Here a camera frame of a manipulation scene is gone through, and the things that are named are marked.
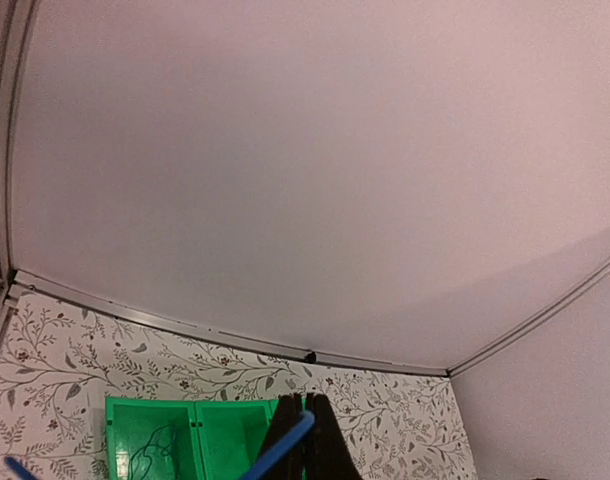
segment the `wall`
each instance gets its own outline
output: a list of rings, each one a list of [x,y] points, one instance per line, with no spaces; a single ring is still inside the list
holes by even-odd
[[[1,456],[45,478],[106,478],[105,395],[327,394],[364,478],[474,479],[449,380],[305,365],[140,327],[27,292],[0,354]]]
[[[484,480],[610,480],[610,277],[453,380]]]

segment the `green container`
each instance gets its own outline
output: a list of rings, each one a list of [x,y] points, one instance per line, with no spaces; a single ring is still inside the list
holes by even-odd
[[[269,403],[269,413],[271,413],[273,417],[276,413],[276,407],[278,407],[278,399],[269,400],[267,403]]]
[[[197,402],[196,414],[206,480],[237,480],[258,457],[270,403]]]
[[[111,480],[204,480],[191,402],[107,397]]]

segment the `white wall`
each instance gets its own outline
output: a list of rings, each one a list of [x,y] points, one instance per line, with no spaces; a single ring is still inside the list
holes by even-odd
[[[610,480],[610,277],[453,385],[481,479]]]

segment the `wallpaper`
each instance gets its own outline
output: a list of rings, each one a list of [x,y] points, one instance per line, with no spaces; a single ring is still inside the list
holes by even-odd
[[[329,396],[366,479],[476,478],[449,380],[243,352],[24,292],[0,352],[2,457],[41,478],[105,479],[106,395],[162,400]]]

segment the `ceiling molding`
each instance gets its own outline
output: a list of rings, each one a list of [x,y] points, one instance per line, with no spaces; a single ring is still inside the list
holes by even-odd
[[[583,281],[576,284],[573,288],[568,290],[565,294],[556,299],[553,303],[539,310],[527,320],[520,323],[504,335],[501,335],[493,342],[490,342],[475,354],[471,355],[470,357],[453,366],[452,368],[449,368],[449,376],[455,377],[457,375],[460,375],[469,370],[470,368],[475,367],[481,362],[484,362],[490,357],[505,350],[510,345],[513,345],[521,338],[528,335],[536,328],[544,325],[547,321],[551,320],[558,313],[569,307],[572,303],[574,303],[576,300],[581,298],[592,288],[598,285],[601,280],[603,280],[609,274],[610,257],[596,271],[594,271],[587,278],[583,279]]]
[[[20,295],[22,295],[23,291],[27,290],[63,300],[81,308],[98,312],[102,315],[109,315],[111,317],[136,323],[138,325],[157,328],[159,330],[175,333],[177,335],[195,338],[197,340],[203,340],[227,347],[234,347],[250,352],[300,361],[305,360],[305,357],[312,353],[310,350],[300,347],[279,345],[277,343],[265,342],[222,330],[216,330],[214,328],[159,317],[157,315],[145,313],[128,306],[118,305],[108,300],[88,295],[84,292],[73,290],[69,287],[59,285],[31,273],[18,271],[14,278],[14,285],[12,285],[10,289],[10,297],[12,299],[18,299]],[[402,373],[417,376],[447,376],[447,371],[442,368],[402,365],[318,351],[314,353],[316,353],[315,363],[319,365],[352,368],[358,370],[373,370],[387,373]]]

